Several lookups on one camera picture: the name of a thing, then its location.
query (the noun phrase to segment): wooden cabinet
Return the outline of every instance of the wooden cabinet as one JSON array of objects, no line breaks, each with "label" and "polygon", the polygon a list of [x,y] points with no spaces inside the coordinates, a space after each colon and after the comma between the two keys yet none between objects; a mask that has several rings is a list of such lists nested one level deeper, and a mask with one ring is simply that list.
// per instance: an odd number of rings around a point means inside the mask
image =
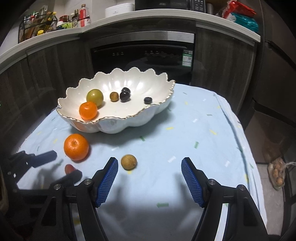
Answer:
[{"label": "wooden cabinet", "polygon": [[68,87],[76,87],[82,78],[93,77],[90,60],[80,40],[31,53],[28,62],[37,93],[47,102],[48,110],[57,106],[58,98],[66,97]]},{"label": "wooden cabinet", "polygon": [[0,74],[0,153],[17,151],[68,87],[93,77],[86,53],[82,41],[68,41],[28,54]]},{"label": "wooden cabinet", "polygon": [[238,113],[248,89],[255,47],[229,35],[197,28],[192,85],[223,96]]},{"label": "wooden cabinet", "polygon": [[0,153],[10,153],[42,115],[27,59],[0,74]]}]

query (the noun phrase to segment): orange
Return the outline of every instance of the orange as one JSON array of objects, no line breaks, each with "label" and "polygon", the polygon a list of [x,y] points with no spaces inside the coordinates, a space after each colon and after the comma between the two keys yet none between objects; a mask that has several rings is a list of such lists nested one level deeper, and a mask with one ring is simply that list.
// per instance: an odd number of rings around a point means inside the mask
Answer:
[{"label": "orange", "polygon": [[88,101],[79,107],[79,114],[85,121],[94,119],[98,114],[98,107],[94,102]]},{"label": "orange", "polygon": [[81,161],[89,152],[89,143],[84,136],[72,134],[64,142],[64,151],[72,161]]}]

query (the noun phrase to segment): yellow bottle cap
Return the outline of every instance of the yellow bottle cap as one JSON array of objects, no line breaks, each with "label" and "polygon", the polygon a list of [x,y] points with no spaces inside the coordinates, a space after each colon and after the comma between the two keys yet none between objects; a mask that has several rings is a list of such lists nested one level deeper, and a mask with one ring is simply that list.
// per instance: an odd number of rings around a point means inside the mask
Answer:
[{"label": "yellow bottle cap", "polygon": [[43,30],[39,30],[38,33],[37,33],[37,36],[41,35],[41,34],[43,34]]}]

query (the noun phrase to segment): white ceramic bowl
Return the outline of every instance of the white ceramic bowl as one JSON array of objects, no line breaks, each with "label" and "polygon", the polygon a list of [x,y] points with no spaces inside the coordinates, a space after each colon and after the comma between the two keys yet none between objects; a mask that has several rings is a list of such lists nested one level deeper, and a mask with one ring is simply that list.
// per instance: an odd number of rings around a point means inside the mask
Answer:
[{"label": "white ceramic bowl", "polygon": [[[163,111],[171,101],[174,86],[175,81],[168,81],[166,73],[156,75],[153,69],[141,72],[133,67],[126,72],[121,69],[114,69],[110,74],[98,72],[93,79],[81,79],[76,88],[68,88],[66,98],[58,99],[57,112],[80,131],[114,134],[128,126],[144,125]],[[130,101],[111,102],[110,93],[120,94],[123,87],[131,90]],[[85,122],[79,115],[79,107],[92,89],[103,92],[104,103],[99,107],[98,116]],[[145,97],[151,97],[152,104],[144,104]]]}]

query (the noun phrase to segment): screw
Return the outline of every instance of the screw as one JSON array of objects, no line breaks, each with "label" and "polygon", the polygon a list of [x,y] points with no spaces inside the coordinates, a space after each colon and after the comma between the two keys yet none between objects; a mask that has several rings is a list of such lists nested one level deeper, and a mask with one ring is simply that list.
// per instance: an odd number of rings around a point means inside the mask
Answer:
[{"label": "screw", "polygon": [[92,179],[90,179],[90,178],[87,178],[87,179],[85,179],[85,180],[83,181],[83,183],[84,183],[85,185],[89,185],[89,184],[91,184],[91,182],[92,182]]},{"label": "screw", "polygon": [[209,183],[210,185],[215,185],[215,184],[216,184],[216,181],[215,181],[214,179],[209,179],[209,180],[208,180],[208,183]]},{"label": "screw", "polygon": [[59,190],[61,188],[61,184],[56,184],[56,185],[54,185],[54,189],[55,190]]},{"label": "screw", "polygon": [[244,185],[242,185],[242,184],[239,184],[238,187],[242,191],[246,190],[246,187]]}]

